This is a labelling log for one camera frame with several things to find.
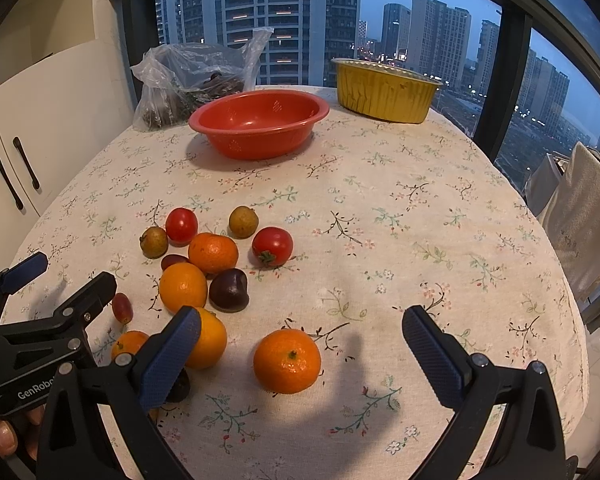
window frame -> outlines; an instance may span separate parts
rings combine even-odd
[[[491,0],[502,8],[500,36],[487,98],[474,141],[493,162],[512,117],[529,48],[531,28],[558,48],[600,94],[600,58],[581,33],[548,0]],[[155,0],[122,0],[128,62],[158,45]],[[134,80],[138,97],[141,84]]]

blue gripper pad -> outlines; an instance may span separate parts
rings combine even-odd
[[[138,400],[145,412],[163,405],[173,383],[200,338],[202,320],[195,308],[183,306],[159,334],[136,354],[141,367]]]
[[[45,253],[32,254],[3,274],[0,290],[3,294],[15,294],[23,286],[46,272],[48,264],[49,261],[46,259]]]
[[[453,336],[443,333],[419,305],[405,310],[402,335],[440,404],[458,410],[472,376],[467,353]]]

yellow foil pan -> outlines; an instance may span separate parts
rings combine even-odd
[[[420,124],[441,84],[411,70],[359,59],[335,58],[338,102],[359,114]]]

floral tablecloth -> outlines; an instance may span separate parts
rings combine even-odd
[[[291,232],[294,256],[263,270],[248,257],[251,241],[237,241],[251,303],[218,312],[229,336],[222,360],[190,372],[190,397],[165,406],[158,422],[194,478],[408,478],[452,416],[402,339],[412,304],[469,353],[515,367],[544,361],[570,434],[589,391],[584,330],[519,195],[432,110],[423,124],[387,124],[344,110],[333,89],[302,89],[327,99],[330,114],[308,144],[273,160],[229,160],[187,126],[123,132],[27,236],[16,260],[42,250],[50,266],[10,299],[3,321],[48,316],[107,270],[134,306],[129,328],[158,332],[170,318],[158,297],[160,260],[142,256],[139,235],[177,206],[193,209],[201,230],[224,234],[230,212],[249,205],[262,227]],[[324,370],[304,392],[272,396],[251,359],[256,343],[284,326],[314,339]],[[91,323],[98,363],[109,363],[121,329],[110,309]],[[486,440],[465,477],[478,471]],[[123,456],[120,436],[112,441]]]

red plastic bowl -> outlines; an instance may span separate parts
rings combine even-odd
[[[256,90],[198,108],[189,126],[229,158],[261,160],[298,148],[328,113],[327,101],[306,92]]]

